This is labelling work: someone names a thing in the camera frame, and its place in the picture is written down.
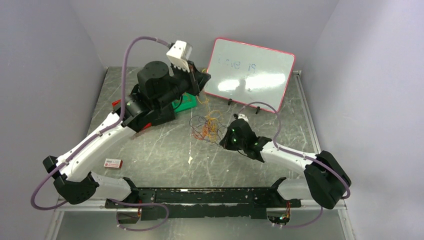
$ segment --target green object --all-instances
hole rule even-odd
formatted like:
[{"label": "green object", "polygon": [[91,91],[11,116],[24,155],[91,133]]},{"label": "green object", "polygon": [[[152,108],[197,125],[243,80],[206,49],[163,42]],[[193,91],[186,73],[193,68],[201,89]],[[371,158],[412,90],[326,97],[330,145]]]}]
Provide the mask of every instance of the green object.
[{"label": "green object", "polygon": [[[178,105],[180,104],[180,100],[175,100],[172,102],[172,107],[176,108]],[[188,93],[184,93],[182,95],[182,103],[181,105],[174,110],[174,112],[178,113],[187,109],[191,109],[197,106],[197,101],[196,101],[196,97],[188,94]]]}]

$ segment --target red part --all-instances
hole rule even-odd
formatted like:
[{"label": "red part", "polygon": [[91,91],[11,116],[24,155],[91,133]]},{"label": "red part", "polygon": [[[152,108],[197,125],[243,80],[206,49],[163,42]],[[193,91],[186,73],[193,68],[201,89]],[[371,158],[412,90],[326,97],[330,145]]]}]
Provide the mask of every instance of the red part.
[{"label": "red part", "polygon": [[143,131],[143,130],[145,130],[145,129],[150,128],[151,126],[152,126],[152,123],[151,123],[151,122],[149,122],[149,123],[147,123],[147,125],[146,125],[146,126],[144,126],[141,130]]},{"label": "red part", "polygon": [[116,105],[118,105],[120,102],[121,102],[121,100],[120,100],[120,99],[119,99],[119,100],[117,100],[117,101],[112,102],[112,107],[115,107],[115,106],[116,106]]}]

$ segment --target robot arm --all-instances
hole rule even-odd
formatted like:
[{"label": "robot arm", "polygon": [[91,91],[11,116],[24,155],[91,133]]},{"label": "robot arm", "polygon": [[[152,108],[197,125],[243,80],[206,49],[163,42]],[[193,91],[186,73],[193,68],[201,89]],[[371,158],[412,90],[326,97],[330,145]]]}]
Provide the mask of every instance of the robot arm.
[{"label": "robot arm", "polygon": [[[119,119],[120,107],[116,107],[106,119],[83,141],[67,153],[43,161],[50,173],[56,167],[65,164],[52,177],[57,192],[70,204],[80,204],[90,198],[107,198],[123,201],[137,198],[138,190],[129,178],[115,179],[91,172],[93,167],[104,159],[105,153],[113,146],[120,145],[138,133],[147,124],[157,119],[161,111],[173,101],[180,99],[185,92],[198,95],[211,78],[207,73],[199,72],[189,61],[192,47],[183,41],[174,43],[167,52],[171,62],[173,76],[164,62],[148,63],[138,74],[138,84],[125,99],[123,120],[115,127],[101,133]],[[66,160],[81,145],[94,138],[77,155]]]},{"label": "robot arm", "polygon": [[[119,145],[147,124],[160,116],[169,105],[180,99],[185,92],[198,95],[211,76],[199,72],[189,61],[192,47],[186,42],[177,41],[170,47],[167,57],[171,62],[173,75],[168,66],[160,61],[148,63],[137,74],[138,84],[125,99],[123,120],[115,127],[103,131],[106,126],[119,119],[120,107],[114,108],[107,118],[80,144],[69,152],[59,156],[49,156],[44,161],[45,169],[51,173],[57,166],[65,164],[55,172],[54,186],[57,192],[70,204],[79,204],[90,198],[105,198],[138,203],[139,189],[129,178],[115,179],[91,172],[92,168],[104,159],[106,150]],[[263,163],[277,163],[301,174],[305,178],[285,179],[279,182],[277,192],[285,200],[314,199],[327,209],[332,209],[341,199],[346,189],[332,174],[316,165],[307,157],[317,159],[343,177],[350,186],[351,182],[343,169],[329,152],[316,155],[278,146],[278,150],[268,137],[257,137],[250,128],[247,118],[234,120],[219,143],[224,149],[242,150],[246,155]],[[82,146],[87,139],[98,135],[68,162],[69,156]]]},{"label": "robot arm", "polygon": [[277,191],[283,199],[313,199],[326,209],[333,209],[342,199],[346,192],[344,184],[321,165],[341,176],[348,186],[351,180],[331,153],[307,153],[274,144],[271,138],[256,136],[245,115],[235,114],[234,117],[236,120],[229,125],[219,143],[224,149],[242,150],[251,159],[284,165],[301,176],[299,179],[285,179],[279,184]]}]

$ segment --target white wall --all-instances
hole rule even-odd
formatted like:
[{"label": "white wall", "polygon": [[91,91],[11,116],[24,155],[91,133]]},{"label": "white wall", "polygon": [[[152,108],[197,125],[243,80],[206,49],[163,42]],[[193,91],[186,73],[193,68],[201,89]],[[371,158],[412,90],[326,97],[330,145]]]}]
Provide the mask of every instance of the white wall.
[{"label": "white wall", "polygon": [[[0,239],[44,239],[52,211],[31,207],[42,161],[87,133],[104,68],[67,0],[0,0]],[[49,181],[37,197],[51,206]]]},{"label": "white wall", "polygon": [[424,239],[424,2],[340,0],[302,71],[357,239]]},{"label": "white wall", "polygon": [[[275,48],[296,55],[300,69],[339,0],[72,0],[105,66],[120,66],[137,36],[193,45],[197,66],[209,63],[217,37]],[[137,44],[130,66],[167,61],[163,47]]]}]

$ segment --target small box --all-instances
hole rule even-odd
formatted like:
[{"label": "small box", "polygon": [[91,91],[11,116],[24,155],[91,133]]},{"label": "small box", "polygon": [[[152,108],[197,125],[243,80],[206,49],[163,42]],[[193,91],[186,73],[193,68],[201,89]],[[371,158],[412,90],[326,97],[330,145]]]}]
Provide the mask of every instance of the small box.
[{"label": "small box", "polygon": [[120,169],[122,167],[122,160],[106,158],[103,166],[106,168]]}]

